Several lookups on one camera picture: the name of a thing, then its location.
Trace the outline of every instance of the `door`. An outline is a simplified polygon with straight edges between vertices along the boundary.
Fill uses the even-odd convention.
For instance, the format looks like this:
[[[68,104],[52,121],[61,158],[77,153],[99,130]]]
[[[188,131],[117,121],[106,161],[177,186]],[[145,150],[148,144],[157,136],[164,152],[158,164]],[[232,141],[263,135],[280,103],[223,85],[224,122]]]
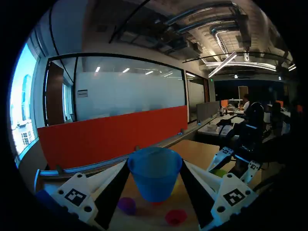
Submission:
[[[51,62],[46,83],[46,114],[47,124],[63,124],[62,84],[63,69]]]
[[[244,99],[245,94],[248,94],[248,87],[247,86],[239,86],[238,87],[239,99]]]

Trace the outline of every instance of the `orange panel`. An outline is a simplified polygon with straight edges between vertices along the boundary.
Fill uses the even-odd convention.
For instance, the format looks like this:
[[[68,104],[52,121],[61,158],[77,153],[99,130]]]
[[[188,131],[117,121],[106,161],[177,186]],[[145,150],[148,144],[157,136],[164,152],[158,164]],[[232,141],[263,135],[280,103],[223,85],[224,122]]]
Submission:
[[[59,124],[38,129],[50,169],[79,167],[148,147],[187,129],[187,106]]]
[[[276,102],[280,103],[281,107],[283,107],[283,101],[276,100]]]
[[[222,100],[222,101],[220,101],[220,104],[221,104],[222,107],[227,107],[228,106],[228,100],[227,99]]]

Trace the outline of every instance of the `ceiling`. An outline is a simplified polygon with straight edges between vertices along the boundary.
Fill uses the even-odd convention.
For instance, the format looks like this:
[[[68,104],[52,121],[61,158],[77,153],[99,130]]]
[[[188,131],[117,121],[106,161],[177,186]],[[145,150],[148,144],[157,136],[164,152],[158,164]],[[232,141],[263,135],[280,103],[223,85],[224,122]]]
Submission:
[[[90,13],[89,26],[95,27],[98,32],[103,32],[110,26],[116,26],[118,29],[143,1],[97,0]],[[211,4],[211,7],[196,11],[173,24],[166,24],[172,17],[201,4]],[[200,27],[186,30],[184,33],[179,32],[187,25],[201,20],[229,15],[235,20],[210,21]],[[231,29],[218,30],[222,26],[229,25],[228,28]],[[218,37],[226,48],[225,51],[221,48],[221,44],[219,45],[220,41],[213,30],[218,32]],[[198,44],[199,50],[184,45],[186,41]],[[227,57],[224,54],[226,51],[228,53],[237,52],[236,62],[244,62],[244,53],[249,52],[250,62],[266,63],[281,66],[281,68],[274,73],[254,67],[233,66],[222,69],[220,74],[229,75],[238,71],[242,71],[243,75],[247,76],[254,73],[286,76],[292,74],[287,68],[293,64],[293,58],[283,39],[270,19],[251,0],[233,0],[232,2],[226,0],[151,0],[125,23],[112,42],[125,42],[156,49],[183,61],[205,57],[203,61],[194,62],[199,62],[200,69],[207,72],[211,72],[215,67],[209,67],[204,62],[221,62]]]

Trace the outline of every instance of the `glass window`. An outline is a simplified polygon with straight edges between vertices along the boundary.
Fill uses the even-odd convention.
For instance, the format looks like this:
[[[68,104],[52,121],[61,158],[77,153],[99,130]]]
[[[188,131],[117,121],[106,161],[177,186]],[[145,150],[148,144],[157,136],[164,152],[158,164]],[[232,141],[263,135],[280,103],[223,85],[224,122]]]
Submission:
[[[72,87],[65,84],[62,85],[62,103],[63,103],[63,115],[64,121],[71,118],[73,113],[72,109]]]
[[[10,119],[18,155],[35,139],[30,116],[32,76],[36,59],[26,44],[19,57],[11,89]]]
[[[79,121],[182,106],[182,71],[134,59],[79,57],[75,99]]]

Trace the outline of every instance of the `table surface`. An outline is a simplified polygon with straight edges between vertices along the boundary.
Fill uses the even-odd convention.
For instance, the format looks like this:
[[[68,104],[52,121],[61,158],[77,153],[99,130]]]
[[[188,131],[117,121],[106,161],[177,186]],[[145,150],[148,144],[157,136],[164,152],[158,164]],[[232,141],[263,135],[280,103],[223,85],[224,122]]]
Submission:
[[[198,133],[205,134],[205,135],[211,135],[211,136],[218,136],[219,135],[219,131],[220,131],[220,127],[217,127],[216,130],[211,131],[211,130],[209,130],[209,125],[210,124],[217,124],[222,119],[230,119],[233,116],[228,114],[228,115],[224,115],[224,116],[221,116],[221,117],[216,117],[211,122],[209,122],[208,124],[206,124],[205,126],[200,128],[198,130]],[[244,121],[244,119],[243,118],[239,118],[239,117],[235,117],[235,118],[231,119],[231,122],[232,123],[236,123],[236,124],[239,124],[239,123],[241,123],[243,121]],[[227,135],[227,133],[222,132],[220,135],[224,137],[224,136]]]
[[[219,151],[219,146],[182,140],[171,146],[170,149],[176,151],[188,162],[200,168],[207,169],[214,155]],[[235,162],[232,161],[226,164],[222,169],[229,171],[234,164]],[[253,188],[260,181],[261,170],[258,171],[252,179],[249,187]],[[56,190],[61,184],[62,183],[59,182],[55,184],[45,184],[44,188],[49,191],[49,193],[52,193],[52,191]],[[178,175],[172,195],[161,205],[152,205],[150,202],[142,198],[131,174],[129,175],[122,191],[121,198],[122,197],[133,198],[136,202],[137,212],[134,216],[128,216],[116,207],[109,226],[109,230],[111,231],[123,230],[123,227],[125,227],[125,230],[141,229],[143,231],[199,230],[196,214],[180,174]],[[187,214],[186,221],[177,227],[169,226],[164,219],[165,215],[172,209],[183,209]]]
[[[285,111],[285,108],[282,107],[283,111],[281,111],[282,114],[288,116],[288,117],[291,117],[291,112],[287,112]]]

